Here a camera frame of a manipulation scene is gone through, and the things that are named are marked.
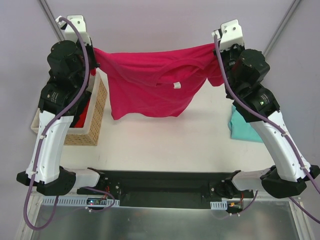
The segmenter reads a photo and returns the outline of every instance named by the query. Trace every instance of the red shirt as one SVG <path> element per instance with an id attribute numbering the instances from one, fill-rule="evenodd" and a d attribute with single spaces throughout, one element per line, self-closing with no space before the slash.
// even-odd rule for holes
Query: red shirt
<path id="1" fill-rule="evenodd" d="M 208 78 L 223 84 L 213 43 L 164 52 L 106 53 L 94 49 L 108 76 L 111 114 L 148 117 L 179 116 Z"/>

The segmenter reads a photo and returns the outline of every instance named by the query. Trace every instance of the metal pole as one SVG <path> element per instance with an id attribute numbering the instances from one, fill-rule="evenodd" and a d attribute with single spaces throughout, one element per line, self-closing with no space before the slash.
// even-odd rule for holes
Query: metal pole
<path id="1" fill-rule="evenodd" d="M 270 54 L 270 52 L 272 51 L 272 49 L 275 47 L 278 39 L 281 37 L 282 33 L 284 32 L 285 27 L 288 25 L 288 23 L 290 22 L 290 20 L 292 19 L 292 16 L 294 15 L 294 13 L 297 11 L 298 6 L 300 5 L 300 3 L 303 0 L 293 0 L 293 2 L 291 3 L 290 7 L 288 8 L 288 10 L 286 11 L 283 19 L 281 20 L 281 22 L 279 23 L 278 27 L 276 28 L 274 34 L 272 35 L 270 41 L 268 42 L 265 50 L 263 51 L 263 55 L 265 56 L 265 58 L 268 57 L 268 55 Z"/>
<path id="2" fill-rule="evenodd" d="M 56 19 L 55 19 L 54 15 L 53 15 L 48 3 L 47 3 L 47 0 L 38 0 L 38 2 L 39 2 L 40 6 L 41 6 L 41 8 L 43 10 L 44 15 L 48 19 L 49 24 L 51 25 L 52 30 L 54 31 L 54 33 L 56 35 L 56 38 L 59 41 L 65 40 L 65 37 L 62 34 L 62 32 L 60 31 L 60 28 L 56 23 Z"/>

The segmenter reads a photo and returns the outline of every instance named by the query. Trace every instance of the gray wall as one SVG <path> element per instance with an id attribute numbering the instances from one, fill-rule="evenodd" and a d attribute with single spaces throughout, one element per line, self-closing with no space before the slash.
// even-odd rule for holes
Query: gray wall
<path id="1" fill-rule="evenodd" d="M 302 154 L 320 165 L 320 1 L 304 0 L 271 52 L 264 80 L 278 99 L 284 120 Z M 311 184 L 303 194 L 307 210 L 320 219 L 320 196 Z M 310 220 L 315 239 L 319 225 Z"/>
<path id="2" fill-rule="evenodd" d="M 16 182 L 35 146 L 30 124 L 57 38 L 36 0 L 0 1 L 0 239 L 14 238 L 26 187 Z"/>

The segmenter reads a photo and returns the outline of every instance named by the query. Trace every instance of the white vent grille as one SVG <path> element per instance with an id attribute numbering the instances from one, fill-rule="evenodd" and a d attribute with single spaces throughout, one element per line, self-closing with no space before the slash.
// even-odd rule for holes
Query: white vent grille
<path id="1" fill-rule="evenodd" d="M 79 196 L 60 196 L 57 206 L 64 206 L 64 207 L 86 207 L 87 199 L 91 197 L 79 197 Z M 55 203 L 56 197 L 55 196 L 44 196 L 42 200 L 42 205 L 44 206 L 53 206 Z M 102 200 L 101 205 L 94 205 L 94 207 L 107 207 L 113 203 L 112 199 Z M 115 200 L 113 207 L 119 207 L 120 201 Z"/>
<path id="2" fill-rule="evenodd" d="M 227 210 L 228 203 L 226 200 L 223 201 L 211 201 L 210 202 L 211 210 Z"/>

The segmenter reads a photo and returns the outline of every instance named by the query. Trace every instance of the red fabric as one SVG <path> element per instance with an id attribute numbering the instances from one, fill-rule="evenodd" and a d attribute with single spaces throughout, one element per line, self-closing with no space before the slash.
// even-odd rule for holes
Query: red fabric
<path id="1" fill-rule="evenodd" d="M 90 103 L 90 100 L 86 103 L 85 108 L 83 109 L 83 112 L 79 116 L 79 120 L 74 125 L 74 128 L 83 128 L 84 127 L 87 113 L 88 113 L 89 103 Z"/>
<path id="2" fill-rule="evenodd" d="M 94 49 L 108 76 L 111 114 L 177 117 L 208 78 L 212 86 L 224 81 L 214 44 L 165 52 L 106 53 Z M 174 83 L 181 88 L 175 89 Z"/>

